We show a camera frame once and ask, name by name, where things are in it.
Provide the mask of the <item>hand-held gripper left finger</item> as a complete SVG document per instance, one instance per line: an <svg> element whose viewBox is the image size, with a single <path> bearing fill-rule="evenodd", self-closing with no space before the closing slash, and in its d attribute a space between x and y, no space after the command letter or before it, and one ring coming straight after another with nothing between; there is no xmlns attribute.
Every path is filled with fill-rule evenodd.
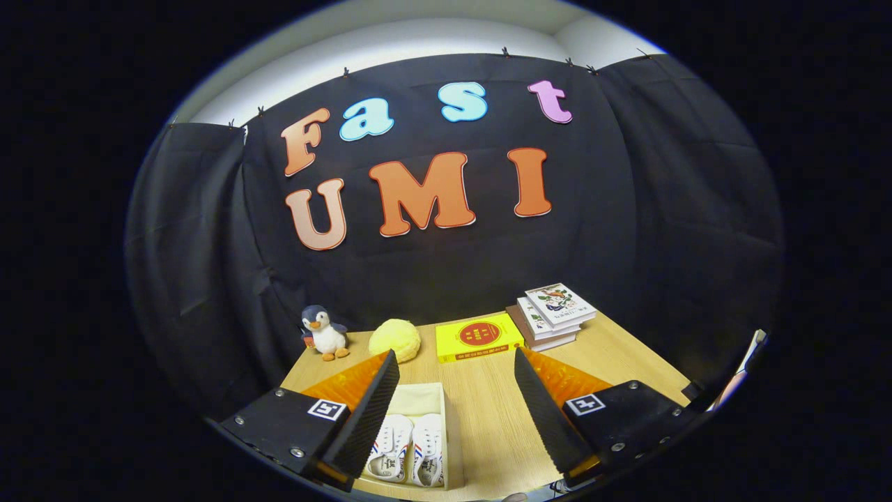
<svg viewBox="0 0 892 502"><path fill-rule="evenodd" d="M398 381L396 355L389 350L302 392L271 390L221 426L249 451L297 476L349 492Z"/></svg>

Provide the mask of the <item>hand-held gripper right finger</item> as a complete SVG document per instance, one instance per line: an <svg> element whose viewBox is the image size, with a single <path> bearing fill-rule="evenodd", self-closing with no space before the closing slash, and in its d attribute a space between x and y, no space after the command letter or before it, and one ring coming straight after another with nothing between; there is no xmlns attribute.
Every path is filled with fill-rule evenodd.
<svg viewBox="0 0 892 502"><path fill-rule="evenodd" d="M611 385L525 347L515 352L515 379L568 488L637 467L701 417L637 379Z"/></svg>

